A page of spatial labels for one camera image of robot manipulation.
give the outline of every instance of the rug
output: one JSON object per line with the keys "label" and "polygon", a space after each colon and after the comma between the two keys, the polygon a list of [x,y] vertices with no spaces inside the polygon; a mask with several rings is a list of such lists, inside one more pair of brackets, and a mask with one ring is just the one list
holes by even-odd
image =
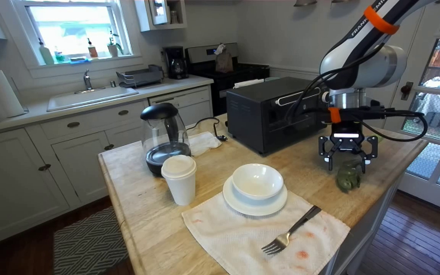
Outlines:
{"label": "rug", "polygon": [[127,257],[112,207],[54,233],[54,275],[99,275]]}

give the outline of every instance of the fork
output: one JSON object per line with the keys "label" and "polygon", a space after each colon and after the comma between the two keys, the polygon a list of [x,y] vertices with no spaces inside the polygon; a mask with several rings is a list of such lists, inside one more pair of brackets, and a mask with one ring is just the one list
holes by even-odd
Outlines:
{"label": "fork", "polygon": [[285,249],[288,244],[290,244],[290,235],[293,234],[300,226],[304,225],[309,219],[315,217],[321,209],[314,205],[306,214],[303,215],[301,219],[299,219],[293,226],[288,230],[288,232],[283,233],[276,237],[272,242],[270,242],[268,245],[264,246],[262,248],[262,251],[264,251],[268,255],[276,254],[283,249]]}

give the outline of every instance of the power cord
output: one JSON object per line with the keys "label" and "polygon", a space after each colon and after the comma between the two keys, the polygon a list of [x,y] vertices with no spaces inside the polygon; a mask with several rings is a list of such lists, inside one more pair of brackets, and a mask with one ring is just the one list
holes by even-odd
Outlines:
{"label": "power cord", "polygon": [[219,120],[218,118],[216,118],[216,117],[212,117],[212,116],[210,116],[210,117],[205,117],[205,118],[202,118],[201,120],[198,120],[198,122],[197,122],[196,124],[194,124],[193,127],[187,128],[186,130],[188,131],[188,130],[191,130],[191,129],[196,128],[196,126],[198,126],[198,124],[199,124],[200,122],[205,121],[205,120],[216,120],[216,121],[217,121],[217,122],[213,123],[213,132],[215,132],[215,137],[216,137],[219,141],[226,141],[226,140],[228,139],[228,138],[227,138],[226,136],[224,136],[223,134],[222,134],[221,136],[219,136],[219,135],[217,134],[217,128],[216,128],[216,125],[220,124],[220,120]]}
{"label": "power cord", "polygon": [[[340,73],[343,70],[353,68],[355,66],[361,65],[362,63],[368,61],[375,54],[377,54],[377,52],[379,52],[384,45],[385,45],[384,43],[381,43],[376,48],[374,48],[372,51],[365,54],[363,57],[356,59],[355,61],[351,62],[350,64],[343,66],[343,67],[340,67],[340,68],[337,68],[337,69],[334,69],[334,70],[326,71],[325,73],[322,73],[322,74],[318,75],[316,78],[314,78],[314,80],[312,80],[305,87],[303,92],[298,97],[297,101],[295,101],[295,103],[293,103],[293,105],[291,105],[290,108],[287,110],[286,115],[285,115],[285,120],[290,121],[291,119],[295,118],[296,110],[300,106],[300,102],[303,100],[303,98],[305,97],[307,92],[309,92],[312,88],[320,86],[322,83],[326,82],[327,80],[332,78],[334,75],[336,75],[337,73]],[[324,112],[324,111],[327,111],[327,110],[311,109],[311,112]],[[308,110],[302,111],[300,113],[300,115],[303,113],[307,113],[307,112],[310,112],[310,111],[308,111]],[[399,141],[399,142],[416,141],[418,139],[421,139],[423,136],[425,136],[427,133],[427,130],[428,130],[428,124],[427,124],[427,121],[424,117],[424,114],[419,113],[419,112],[408,111],[408,110],[396,110],[396,111],[391,111],[391,112],[378,112],[378,111],[367,111],[367,110],[358,110],[358,109],[352,109],[352,110],[341,109],[340,112],[347,112],[349,115],[351,115],[354,118],[354,120],[356,122],[361,123],[362,125],[364,125],[364,127],[368,128],[373,133],[378,134],[385,139],[389,139],[390,141]],[[418,136],[411,137],[410,139],[397,139],[397,138],[387,136],[387,135],[379,132],[378,130],[374,129],[373,127],[371,127],[367,123],[363,122],[363,120],[357,116],[357,114],[363,115],[365,113],[368,115],[370,115],[370,114],[371,115],[385,115],[386,117],[392,117],[392,116],[418,117],[418,118],[420,118],[420,120],[423,123],[423,129],[422,129],[422,132]]]}

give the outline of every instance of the white bowl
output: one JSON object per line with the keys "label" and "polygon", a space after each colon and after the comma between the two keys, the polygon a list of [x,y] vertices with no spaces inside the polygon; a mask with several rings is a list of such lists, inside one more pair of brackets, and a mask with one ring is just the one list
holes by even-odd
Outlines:
{"label": "white bowl", "polygon": [[232,183],[242,195],[253,200],[265,200],[281,191],[283,177],[273,167],[250,163],[234,171]]}

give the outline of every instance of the white plate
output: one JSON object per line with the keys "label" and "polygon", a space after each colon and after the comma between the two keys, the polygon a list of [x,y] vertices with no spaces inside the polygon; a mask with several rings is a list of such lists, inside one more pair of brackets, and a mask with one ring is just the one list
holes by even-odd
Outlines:
{"label": "white plate", "polygon": [[237,191],[232,183],[232,177],[223,184],[223,197],[230,207],[242,214],[250,216],[266,216],[279,211],[286,203],[288,190],[283,184],[281,191],[265,200],[252,200]]}

